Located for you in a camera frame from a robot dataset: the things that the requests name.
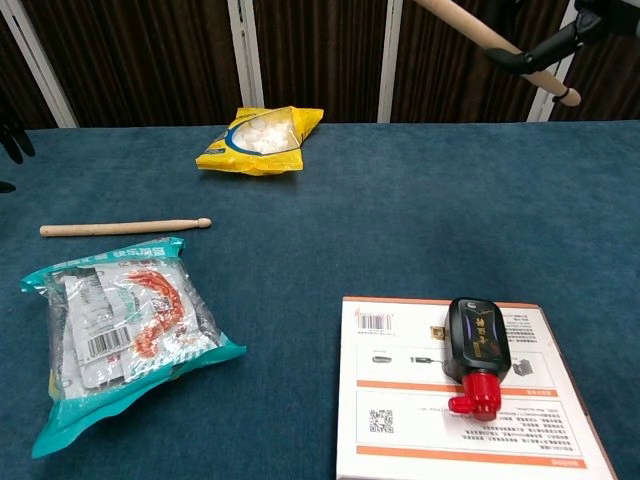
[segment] wooden drumstick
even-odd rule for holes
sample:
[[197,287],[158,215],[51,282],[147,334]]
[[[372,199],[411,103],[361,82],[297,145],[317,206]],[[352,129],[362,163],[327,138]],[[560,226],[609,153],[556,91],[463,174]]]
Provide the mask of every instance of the wooden drumstick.
[[[462,33],[480,48],[501,48],[509,53],[522,53],[520,49],[498,35],[492,29],[452,0],[414,0],[447,24]],[[536,87],[559,97],[559,102],[569,107],[580,105],[580,94],[573,88],[567,88],[547,70],[522,75]]]
[[157,222],[95,223],[86,225],[43,225],[43,237],[81,237],[87,235],[124,235],[127,233],[175,232],[189,228],[208,228],[211,219],[161,220]]

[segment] blue carpet surface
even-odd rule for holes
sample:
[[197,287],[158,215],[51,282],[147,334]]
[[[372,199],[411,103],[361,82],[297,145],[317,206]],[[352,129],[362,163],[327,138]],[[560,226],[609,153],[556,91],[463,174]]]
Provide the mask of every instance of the blue carpet surface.
[[[0,152],[0,476],[329,479],[343,295],[543,307],[621,478],[640,478],[640,122],[320,125],[305,169],[202,172],[222,127],[31,132]],[[183,255],[249,352],[164,384],[69,448],[45,424],[40,267],[153,238],[43,239],[41,224],[210,216]]]

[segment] barcode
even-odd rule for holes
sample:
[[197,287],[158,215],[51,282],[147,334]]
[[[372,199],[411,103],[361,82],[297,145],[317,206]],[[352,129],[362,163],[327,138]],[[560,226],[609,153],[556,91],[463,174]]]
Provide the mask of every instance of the barcode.
[[391,327],[391,315],[388,313],[361,313],[358,315],[358,328],[391,330]]
[[369,431],[393,433],[393,410],[370,410]]
[[122,350],[130,343],[129,329],[127,327],[118,328],[89,340],[89,354],[91,358],[96,358],[105,353]]

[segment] white box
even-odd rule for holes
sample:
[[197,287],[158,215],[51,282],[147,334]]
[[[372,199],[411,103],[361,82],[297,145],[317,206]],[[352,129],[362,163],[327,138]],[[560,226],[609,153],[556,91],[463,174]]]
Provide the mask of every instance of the white box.
[[492,422],[448,410],[449,301],[345,297],[338,479],[615,479],[542,310],[498,303],[512,368]]

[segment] orange stripe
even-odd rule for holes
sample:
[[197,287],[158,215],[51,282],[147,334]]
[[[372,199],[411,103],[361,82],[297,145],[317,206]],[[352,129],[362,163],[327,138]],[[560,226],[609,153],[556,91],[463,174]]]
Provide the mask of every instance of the orange stripe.
[[384,455],[387,457],[430,458],[438,460],[462,460],[466,462],[508,463],[512,465],[541,465],[546,467],[587,468],[584,460],[573,458],[533,457],[530,455],[500,455],[494,453],[445,452],[419,450],[416,448],[389,448],[358,446],[361,455]]
[[[397,390],[426,390],[429,392],[462,393],[461,385],[438,385],[434,383],[379,382],[377,380],[358,380],[358,387],[395,388]],[[503,395],[519,395],[525,397],[557,397],[558,392],[549,388],[516,388],[502,387]]]
[[[342,297],[347,302],[369,303],[407,303],[419,305],[449,305],[451,300],[437,300],[428,298],[385,298],[385,297]],[[502,308],[540,308],[533,303],[496,302]]]

